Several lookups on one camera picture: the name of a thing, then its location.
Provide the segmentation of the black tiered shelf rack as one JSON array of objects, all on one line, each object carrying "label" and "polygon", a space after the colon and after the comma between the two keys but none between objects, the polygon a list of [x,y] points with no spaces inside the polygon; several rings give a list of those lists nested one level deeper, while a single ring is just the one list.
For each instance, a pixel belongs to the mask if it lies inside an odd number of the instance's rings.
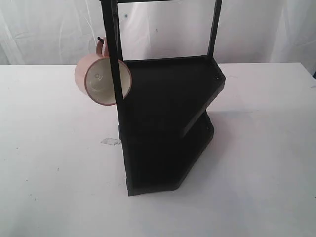
[{"label": "black tiered shelf rack", "polygon": [[213,57],[221,6],[215,2],[206,55],[128,60],[124,96],[118,1],[101,1],[129,196],[179,188],[213,138],[206,110],[226,80]]}]

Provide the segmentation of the pink ceramic mug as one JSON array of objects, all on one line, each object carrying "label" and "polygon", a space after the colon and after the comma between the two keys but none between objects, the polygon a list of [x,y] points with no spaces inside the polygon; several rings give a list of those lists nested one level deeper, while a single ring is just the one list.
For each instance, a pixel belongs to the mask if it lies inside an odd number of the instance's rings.
[{"label": "pink ceramic mug", "polygon": [[76,65],[74,79],[78,89],[95,103],[116,104],[107,40],[96,44],[96,52],[81,58]]}]

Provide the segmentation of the clear tape scrap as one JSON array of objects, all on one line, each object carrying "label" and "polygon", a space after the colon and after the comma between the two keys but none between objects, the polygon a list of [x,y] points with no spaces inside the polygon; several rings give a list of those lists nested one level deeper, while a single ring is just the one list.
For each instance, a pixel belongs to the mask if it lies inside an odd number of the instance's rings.
[{"label": "clear tape scrap", "polygon": [[121,140],[120,139],[114,139],[114,138],[105,138],[105,139],[103,139],[101,141],[101,144],[115,146],[115,145],[120,145],[121,144]]}]

